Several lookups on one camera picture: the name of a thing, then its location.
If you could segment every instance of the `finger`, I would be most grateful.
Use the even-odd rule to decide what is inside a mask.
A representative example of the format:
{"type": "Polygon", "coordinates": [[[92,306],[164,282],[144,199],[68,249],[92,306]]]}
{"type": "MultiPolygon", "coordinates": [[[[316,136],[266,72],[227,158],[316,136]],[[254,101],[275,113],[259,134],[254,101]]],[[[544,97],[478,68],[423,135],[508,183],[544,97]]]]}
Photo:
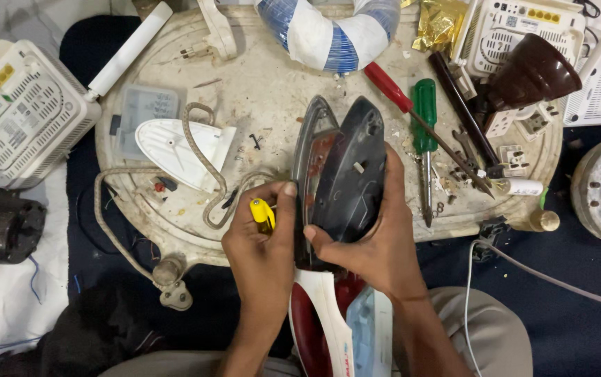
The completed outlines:
{"type": "Polygon", "coordinates": [[[384,196],[382,207],[398,207],[405,204],[405,167],[398,153],[389,145],[386,147],[386,171],[384,174],[384,196]]]}
{"type": "Polygon", "coordinates": [[[283,246],[293,254],[294,229],[296,227],[296,183],[287,182],[277,194],[277,216],[275,230],[270,238],[275,245],[283,246]]]}
{"type": "Polygon", "coordinates": [[[354,245],[333,241],[333,238],[318,226],[306,226],[303,234],[312,244],[319,259],[351,271],[357,268],[360,257],[354,245]]]}
{"type": "Polygon", "coordinates": [[[235,215],[233,215],[233,222],[238,224],[254,221],[254,217],[251,215],[251,209],[249,208],[249,203],[256,198],[261,198],[266,201],[268,205],[275,205],[277,194],[285,183],[286,182],[266,183],[242,193],[238,202],[238,208],[235,210],[235,215]]]}

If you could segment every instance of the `white cloth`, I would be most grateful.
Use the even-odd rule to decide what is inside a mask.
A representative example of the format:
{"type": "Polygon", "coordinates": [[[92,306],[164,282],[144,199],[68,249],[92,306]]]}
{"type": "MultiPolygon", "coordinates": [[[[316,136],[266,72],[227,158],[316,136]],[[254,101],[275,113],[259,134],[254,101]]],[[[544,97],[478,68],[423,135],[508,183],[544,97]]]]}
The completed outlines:
{"type": "MultiPolygon", "coordinates": [[[[68,305],[68,197],[65,192],[66,164],[55,168],[43,182],[21,197],[43,203],[47,208],[45,230],[33,258],[40,270],[30,289],[35,265],[25,260],[16,265],[0,264],[0,344],[37,338],[52,330],[68,305]]],[[[5,348],[22,351],[34,343],[5,348]]]]}

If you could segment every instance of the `capacitor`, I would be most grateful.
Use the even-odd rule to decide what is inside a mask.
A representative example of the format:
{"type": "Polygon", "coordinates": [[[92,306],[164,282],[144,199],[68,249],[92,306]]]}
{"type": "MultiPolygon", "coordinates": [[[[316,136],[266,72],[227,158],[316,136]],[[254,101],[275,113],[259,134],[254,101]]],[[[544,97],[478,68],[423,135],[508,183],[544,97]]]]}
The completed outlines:
{"type": "Polygon", "coordinates": [[[537,196],[544,191],[542,182],[538,180],[506,178],[501,182],[504,184],[501,190],[507,195],[537,196]]]}

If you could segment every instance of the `spanner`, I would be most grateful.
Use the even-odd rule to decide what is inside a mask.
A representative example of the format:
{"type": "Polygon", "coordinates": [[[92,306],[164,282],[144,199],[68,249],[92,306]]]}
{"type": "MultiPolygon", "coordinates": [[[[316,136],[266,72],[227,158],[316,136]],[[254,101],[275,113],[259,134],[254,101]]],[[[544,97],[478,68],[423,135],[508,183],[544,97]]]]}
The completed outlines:
{"type": "Polygon", "coordinates": [[[479,169],[479,165],[477,164],[477,157],[474,155],[472,151],[472,147],[470,145],[470,136],[466,133],[466,130],[463,127],[460,128],[461,132],[457,132],[456,130],[452,130],[452,135],[454,139],[458,140],[463,147],[463,150],[466,152],[466,164],[471,169],[479,169]]]}

